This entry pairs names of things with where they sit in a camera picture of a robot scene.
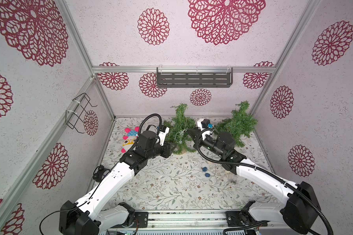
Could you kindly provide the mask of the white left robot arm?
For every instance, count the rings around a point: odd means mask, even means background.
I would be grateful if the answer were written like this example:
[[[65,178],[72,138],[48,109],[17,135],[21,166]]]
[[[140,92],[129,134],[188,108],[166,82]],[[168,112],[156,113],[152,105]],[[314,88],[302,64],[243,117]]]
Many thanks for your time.
[[[76,202],[66,201],[59,213],[59,232],[63,235],[98,235],[117,226],[130,226],[134,220],[134,209],[120,203],[114,209],[103,211],[113,195],[134,178],[149,159],[161,156],[168,158],[175,145],[167,142],[169,128],[162,124],[159,114],[147,116],[142,127],[152,117],[158,118],[156,131],[139,130],[135,143],[119,159],[101,182]]]

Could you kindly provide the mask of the clear plastic battery box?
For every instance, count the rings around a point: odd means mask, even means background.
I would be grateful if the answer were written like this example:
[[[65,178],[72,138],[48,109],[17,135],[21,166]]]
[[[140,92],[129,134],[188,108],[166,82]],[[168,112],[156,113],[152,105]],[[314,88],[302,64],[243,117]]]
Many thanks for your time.
[[[232,173],[228,173],[228,174],[227,174],[227,181],[228,181],[230,184],[237,184],[237,182],[238,182],[238,176],[235,175],[235,174],[232,174]]]

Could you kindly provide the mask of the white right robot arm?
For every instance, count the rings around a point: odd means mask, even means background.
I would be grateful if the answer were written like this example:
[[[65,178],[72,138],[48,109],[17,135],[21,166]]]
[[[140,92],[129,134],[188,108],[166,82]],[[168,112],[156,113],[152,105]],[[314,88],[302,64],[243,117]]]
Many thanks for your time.
[[[297,184],[269,172],[235,150],[236,142],[229,132],[221,132],[213,138],[213,131],[210,120],[201,118],[197,127],[188,129],[187,133],[194,142],[194,148],[205,160],[220,164],[225,170],[250,180],[278,200],[269,206],[248,202],[234,214],[235,224],[224,229],[224,235],[231,231],[256,229],[269,222],[283,223],[301,235],[314,235],[316,232],[311,227],[318,217],[327,233],[334,233],[310,184],[304,181]]]

